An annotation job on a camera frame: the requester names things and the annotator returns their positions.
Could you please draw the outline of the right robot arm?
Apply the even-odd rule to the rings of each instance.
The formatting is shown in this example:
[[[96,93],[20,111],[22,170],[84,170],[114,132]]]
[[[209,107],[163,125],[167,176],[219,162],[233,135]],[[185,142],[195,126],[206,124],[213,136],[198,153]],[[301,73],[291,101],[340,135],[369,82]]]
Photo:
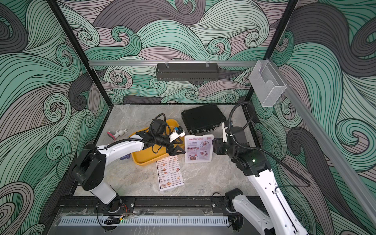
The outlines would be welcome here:
[[[246,219],[261,235],[306,235],[278,185],[263,150],[250,147],[242,127],[222,125],[222,138],[213,140],[213,151],[227,155],[256,189],[266,211],[259,209],[238,188],[225,193],[229,213],[238,213],[237,227]]]

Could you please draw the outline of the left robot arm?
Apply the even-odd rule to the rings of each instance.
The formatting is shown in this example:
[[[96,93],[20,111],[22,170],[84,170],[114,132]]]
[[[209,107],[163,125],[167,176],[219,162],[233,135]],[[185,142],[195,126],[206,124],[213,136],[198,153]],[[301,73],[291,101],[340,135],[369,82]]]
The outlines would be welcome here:
[[[106,167],[121,157],[155,145],[164,147],[170,156],[184,154],[185,151],[178,144],[181,142],[179,138],[185,134],[182,127],[171,129],[165,120],[155,118],[149,128],[137,132],[128,139],[115,141],[106,146],[87,145],[74,161],[71,174],[83,190],[99,199],[107,212],[116,213],[121,208],[122,201],[104,180]]]

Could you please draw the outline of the old menu sheet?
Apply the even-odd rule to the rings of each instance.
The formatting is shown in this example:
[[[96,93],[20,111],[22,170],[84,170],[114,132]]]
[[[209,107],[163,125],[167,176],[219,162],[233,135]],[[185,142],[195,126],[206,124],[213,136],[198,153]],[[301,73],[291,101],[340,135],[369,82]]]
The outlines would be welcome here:
[[[159,190],[161,192],[184,185],[178,156],[165,157],[156,162]]]

